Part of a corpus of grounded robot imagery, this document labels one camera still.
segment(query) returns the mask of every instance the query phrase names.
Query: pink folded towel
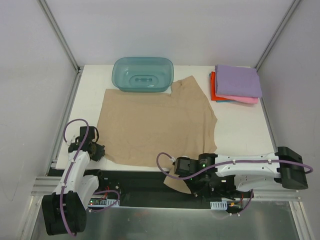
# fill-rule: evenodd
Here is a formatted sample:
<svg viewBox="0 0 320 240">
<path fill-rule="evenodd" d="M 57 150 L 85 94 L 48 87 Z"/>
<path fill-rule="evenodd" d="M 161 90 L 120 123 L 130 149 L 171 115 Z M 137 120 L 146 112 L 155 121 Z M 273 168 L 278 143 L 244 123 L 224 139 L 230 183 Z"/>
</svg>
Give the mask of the pink folded towel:
<svg viewBox="0 0 320 240">
<path fill-rule="evenodd" d="M 217 97 L 235 100 L 235 101 L 246 103 L 246 104 L 257 104 L 259 100 L 258 97 L 250 97 L 250 96 L 232 96 L 232 95 L 221 95 L 221 94 L 215 94 L 215 95 Z"/>
</svg>

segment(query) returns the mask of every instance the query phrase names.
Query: stack of folded towels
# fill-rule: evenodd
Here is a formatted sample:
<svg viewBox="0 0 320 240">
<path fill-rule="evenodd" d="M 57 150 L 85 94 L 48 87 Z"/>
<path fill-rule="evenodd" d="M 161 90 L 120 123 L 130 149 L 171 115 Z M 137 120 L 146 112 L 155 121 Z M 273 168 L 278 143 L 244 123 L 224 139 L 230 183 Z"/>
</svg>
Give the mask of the stack of folded towels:
<svg viewBox="0 0 320 240">
<path fill-rule="evenodd" d="M 261 97 L 259 76 L 255 68 L 215 66 L 215 72 L 211 73 L 211 100 L 257 104 Z"/>
</svg>

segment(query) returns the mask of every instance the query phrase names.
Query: metal frame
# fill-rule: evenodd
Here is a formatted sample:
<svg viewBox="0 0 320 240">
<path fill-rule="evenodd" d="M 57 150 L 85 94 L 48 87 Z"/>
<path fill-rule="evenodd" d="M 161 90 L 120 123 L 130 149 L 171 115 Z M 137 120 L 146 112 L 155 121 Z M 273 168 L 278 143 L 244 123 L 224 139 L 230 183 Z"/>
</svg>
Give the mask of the metal frame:
<svg viewBox="0 0 320 240">
<path fill-rule="evenodd" d="M 48 19 L 49 24 L 51 25 L 54 33 L 57 36 L 57 39 L 61 43 L 62 48 L 64 49 L 71 65 L 73 66 L 76 77 L 73 81 L 72 88 L 69 93 L 68 101 L 66 107 L 64 109 L 63 117 L 60 121 L 59 130 L 55 137 L 55 143 L 51 152 L 51 161 L 48 165 L 48 171 L 50 168 L 54 168 L 57 162 L 58 153 L 61 148 L 61 141 L 62 141 L 62 133 L 65 124 L 67 123 L 69 116 L 71 114 L 72 106 L 76 97 L 76 93 L 78 90 L 78 86 L 81 79 L 81 74 L 83 71 L 83 67 L 80 67 L 72 54 L 72 51 L 69 48 L 51 10 L 46 0 L 37 0 L 41 9 L 43 10 L 45 16 Z M 272 38 L 270 39 L 268 45 L 266 46 L 265 50 L 263 51 L 258 63 L 256 64 L 257 71 L 261 68 L 262 64 L 270 54 L 273 46 L 277 42 L 279 36 L 287 26 L 287 23 L 293 16 L 294 12 L 297 10 L 297 7 L 302 2 L 302 0 L 293 0 L 292 4 L 290 5 L 289 9 L 287 10 L 286 14 L 284 15 L 283 19 L 281 20 L 279 26 L 277 27 L 275 33 L 273 34 Z M 267 127 L 270 133 L 271 141 L 273 148 L 277 150 L 277 145 L 275 141 L 275 137 L 270 125 L 270 121 L 268 118 L 268 113 L 266 110 L 265 103 L 262 99 L 261 101 L 263 113 L 265 116 L 265 120 L 267 123 Z M 41 176 L 37 177 L 31 192 L 31 200 L 28 206 L 28 214 L 25 220 L 24 228 L 19 233 L 21 240 L 29 240 L 32 236 L 32 232 L 36 223 L 36 219 L 39 213 L 39 209 L 41 206 L 42 196 L 48 193 L 52 193 L 53 189 L 57 186 L 60 177 L 52 177 L 52 176 Z M 315 237 L 311 230 L 309 221 L 307 219 L 305 209 L 303 203 L 301 202 L 301 196 L 299 191 L 292 191 L 292 190 L 256 190 L 254 192 L 255 198 L 252 199 L 253 201 L 286 201 L 289 202 L 291 207 L 291 212 L 293 215 L 293 219 L 295 222 L 296 229 L 298 231 L 298 235 L 301 240 L 314 240 Z"/>
</svg>

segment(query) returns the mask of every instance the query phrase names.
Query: purple folded towel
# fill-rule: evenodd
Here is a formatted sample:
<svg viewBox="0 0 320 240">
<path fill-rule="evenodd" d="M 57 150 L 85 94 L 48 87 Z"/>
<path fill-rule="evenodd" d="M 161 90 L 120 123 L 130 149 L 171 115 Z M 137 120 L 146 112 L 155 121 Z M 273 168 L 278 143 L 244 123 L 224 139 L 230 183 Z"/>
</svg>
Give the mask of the purple folded towel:
<svg viewBox="0 0 320 240">
<path fill-rule="evenodd" d="M 249 67 L 216 65 L 215 91 L 219 95 L 262 97 L 257 70 Z"/>
</svg>

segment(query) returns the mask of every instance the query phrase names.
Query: white wall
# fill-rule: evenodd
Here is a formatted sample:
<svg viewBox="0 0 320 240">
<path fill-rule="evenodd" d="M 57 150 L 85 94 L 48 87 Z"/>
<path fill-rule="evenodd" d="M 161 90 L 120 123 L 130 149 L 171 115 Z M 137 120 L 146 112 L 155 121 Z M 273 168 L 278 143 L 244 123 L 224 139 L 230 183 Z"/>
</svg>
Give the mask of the white wall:
<svg viewBox="0 0 320 240">
<path fill-rule="evenodd" d="M 36 0 L 1 1 L 0 43 L 0 239 L 11 240 L 49 163 L 75 72 Z"/>
<path fill-rule="evenodd" d="M 314 173 L 303 203 L 320 239 L 320 1 L 302 1 L 259 71 L 278 146 L 302 155 Z"/>
<path fill-rule="evenodd" d="M 79 63 L 255 66 L 293 0 L 48 0 Z"/>
</svg>

